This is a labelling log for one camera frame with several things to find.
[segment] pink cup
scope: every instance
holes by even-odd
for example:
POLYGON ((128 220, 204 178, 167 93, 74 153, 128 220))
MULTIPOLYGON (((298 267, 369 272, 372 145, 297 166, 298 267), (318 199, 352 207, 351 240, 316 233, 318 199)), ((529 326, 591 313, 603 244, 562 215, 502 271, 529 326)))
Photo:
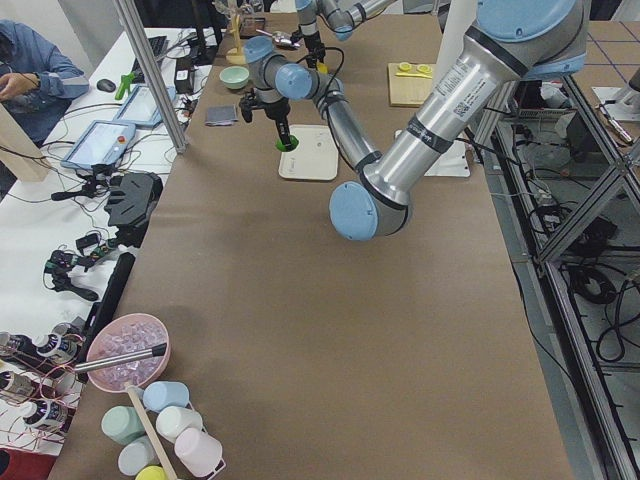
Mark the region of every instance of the pink cup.
POLYGON ((224 468, 222 444, 197 428, 187 428, 178 436, 174 452, 195 477, 210 476, 224 468))

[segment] blue joint cap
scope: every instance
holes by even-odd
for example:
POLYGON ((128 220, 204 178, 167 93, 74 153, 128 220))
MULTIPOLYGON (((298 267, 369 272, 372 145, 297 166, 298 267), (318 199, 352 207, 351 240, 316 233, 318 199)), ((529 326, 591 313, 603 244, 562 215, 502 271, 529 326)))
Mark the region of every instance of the blue joint cap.
POLYGON ((291 100, 306 98, 312 86, 311 73, 297 63, 288 63, 276 73, 276 89, 291 100))
POLYGON ((329 201, 331 223, 347 240, 371 240, 378 228, 378 210, 367 189, 356 182, 338 186, 329 201))
POLYGON ((311 5, 312 1, 313 0, 296 0, 296 10, 297 11, 304 10, 309 5, 311 5))
POLYGON ((577 0, 478 2, 478 25, 491 38, 517 43, 544 35, 562 22, 577 0))
POLYGON ((336 38, 341 42, 344 42, 347 38, 349 38, 353 34, 353 27, 348 25, 342 25, 341 27, 337 27, 333 33, 336 34, 336 38))
POLYGON ((552 80, 559 76, 571 75, 584 67, 584 62, 587 58, 586 54, 577 55, 566 60, 554 63, 545 63, 542 65, 534 66, 527 74, 522 78, 523 80, 552 80))
POLYGON ((259 35, 250 38, 244 44, 244 58, 247 63, 257 62, 273 52, 274 46, 269 37, 259 35))

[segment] sleeve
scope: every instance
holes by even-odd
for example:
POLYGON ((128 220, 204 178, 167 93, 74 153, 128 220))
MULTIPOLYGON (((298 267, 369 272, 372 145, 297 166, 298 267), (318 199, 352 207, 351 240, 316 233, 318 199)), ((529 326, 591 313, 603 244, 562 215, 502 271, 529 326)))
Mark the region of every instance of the sleeve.
POLYGON ((60 52, 58 47, 33 31, 32 45, 43 59, 44 71, 34 72, 40 77, 40 93, 55 97, 74 99, 89 90, 84 72, 60 52))

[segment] green bowl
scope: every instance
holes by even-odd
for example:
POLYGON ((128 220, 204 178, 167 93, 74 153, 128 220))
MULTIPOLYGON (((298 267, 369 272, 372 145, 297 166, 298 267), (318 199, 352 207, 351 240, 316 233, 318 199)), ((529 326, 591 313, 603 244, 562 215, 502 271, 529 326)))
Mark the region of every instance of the green bowl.
POLYGON ((249 82, 249 70, 244 67, 227 67, 220 72, 220 80, 230 90, 238 90, 249 82))

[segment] person's hand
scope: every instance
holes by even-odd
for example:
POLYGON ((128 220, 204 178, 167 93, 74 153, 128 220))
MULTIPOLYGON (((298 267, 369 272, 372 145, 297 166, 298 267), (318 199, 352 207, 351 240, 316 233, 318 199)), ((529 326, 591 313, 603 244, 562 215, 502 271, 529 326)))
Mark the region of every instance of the person's hand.
POLYGON ((29 90, 38 88, 38 77, 33 73, 7 73, 0 77, 0 102, 10 100, 29 90))

